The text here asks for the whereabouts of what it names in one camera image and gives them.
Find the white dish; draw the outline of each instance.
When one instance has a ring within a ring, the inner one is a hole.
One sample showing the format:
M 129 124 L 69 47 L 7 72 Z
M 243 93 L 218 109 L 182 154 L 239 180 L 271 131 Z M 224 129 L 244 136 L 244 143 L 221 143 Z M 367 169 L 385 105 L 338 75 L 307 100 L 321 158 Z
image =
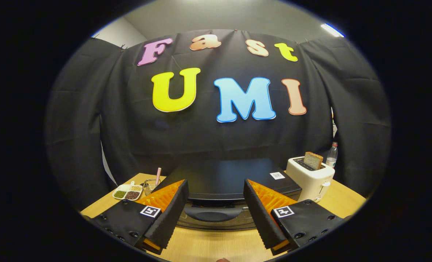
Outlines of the white dish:
M 131 191 L 130 189 L 131 189 L 133 186 L 138 186 L 140 189 L 139 189 L 139 190 L 133 190 L 133 191 Z M 124 192 L 125 192 L 124 196 L 121 197 L 121 198 L 119 198 L 119 197 L 115 197 L 117 191 L 124 191 Z M 136 185 L 136 184 L 135 184 L 135 181 L 132 181 L 132 182 L 130 182 L 130 184 L 121 184 L 120 186 L 118 186 L 118 187 L 116 188 L 116 190 L 114 190 L 114 192 L 113 192 L 113 197 L 114 197 L 115 199 L 125 199 L 125 198 L 126 198 L 126 195 L 128 194 L 128 192 L 139 192 L 138 197 L 137 197 L 136 199 L 128 199 L 128 200 L 130 200 L 130 201 L 135 201 L 135 200 L 139 199 L 139 197 L 140 197 L 142 191 L 143 191 L 143 186 L 141 186 L 141 185 L 139 185 L 139 184 Z

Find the peach letter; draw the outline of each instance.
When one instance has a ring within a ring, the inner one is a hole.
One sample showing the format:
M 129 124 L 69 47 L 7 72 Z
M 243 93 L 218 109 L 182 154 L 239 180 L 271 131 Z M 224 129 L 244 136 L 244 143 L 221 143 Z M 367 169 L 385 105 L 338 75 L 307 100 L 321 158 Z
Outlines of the peach letter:
M 289 113 L 291 115 L 303 115 L 306 113 L 306 107 L 303 106 L 302 96 L 299 90 L 299 81 L 295 79 L 283 79 L 281 82 L 286 86 L 287 92 L 289 93 L 289 99 L 291 100 L 291 108 Z
M 205 48 L 215 48 L 221 45 L 216 35 L 200 35 L 192 39 L 192 42 L 194 43 L 190 45 L 190 49 L 194 51 Z
M 268 50 L 264 48 L 264 44 L 260 41 L 246 40 L 247 49 L 252 53 L 253 55 L 261 55 L 261 56 L 268 56 Z

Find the pink letter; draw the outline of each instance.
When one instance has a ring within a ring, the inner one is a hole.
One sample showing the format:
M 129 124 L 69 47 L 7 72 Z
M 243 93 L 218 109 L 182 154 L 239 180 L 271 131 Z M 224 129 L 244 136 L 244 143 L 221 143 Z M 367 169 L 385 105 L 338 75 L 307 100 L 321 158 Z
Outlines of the pink letter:
M 138 62 L 138 66 L 153 63 L 158 58 L 154 56 L 154 53 L 157 53 L 160 55 L 162 52 L 164 52 L 164 48 L 166 47 L 164 44 L 168 45 L 172 43 L 172 38 L 167 38 L 164 40 L 159 40 L 153 43 L 149 43 L 145 45 L 145 51 L 143 52 L 143 57 L 141 58 L 141 61 Z

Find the wooden table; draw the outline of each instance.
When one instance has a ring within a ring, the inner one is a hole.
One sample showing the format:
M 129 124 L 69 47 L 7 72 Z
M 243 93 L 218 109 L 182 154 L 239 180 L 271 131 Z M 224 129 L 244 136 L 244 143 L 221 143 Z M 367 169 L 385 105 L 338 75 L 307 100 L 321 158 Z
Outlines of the wooden table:
M 138 174 L 127 181 L 141 184 L 146 179 L 155 179 L 156 175 Z M 85 208 L 81 214 L 95 217 L 112 207 L 119 200 L 113 198 L 112 191 Z M 324 198 L 318 202 L 322 207 L 339 217 L 346 217 L 356 212 L 365 202 L 365 198 L 343 184 L 333 180 Z M 168 247 L 161 255 L 156 255 L 169 261 L 215 262 L 225 257 L 229 261 L 261 262 L 285 254 L 273 256 L 264 248 L 256 229 L 240 231 L 214 231 L 187 229 L 176 226 L 169 240 Z

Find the toaster slot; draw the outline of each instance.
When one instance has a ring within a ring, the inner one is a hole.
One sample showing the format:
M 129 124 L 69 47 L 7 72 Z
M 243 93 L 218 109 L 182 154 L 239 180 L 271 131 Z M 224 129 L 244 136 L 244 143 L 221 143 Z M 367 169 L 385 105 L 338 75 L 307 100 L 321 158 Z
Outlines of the toaster slot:
M 304 159 L 305 159 L 305 158 L 297 159 L 297 160 L 295 160 L 295 162 L 296 162 L 297 164 L 299 164 L 300 166 L 302 166 L 303 168 L 307 169 L 308 171 L 318 171 L 318 170 L 324 168 L 324 166 L 321 165 L 321 166 L 319 167 L 319 169 L 315 170 L 315 169 L 313 169 L 311 166 L 308 166 L 307 164 L 305 164 L 304 161 L 303 161 Z

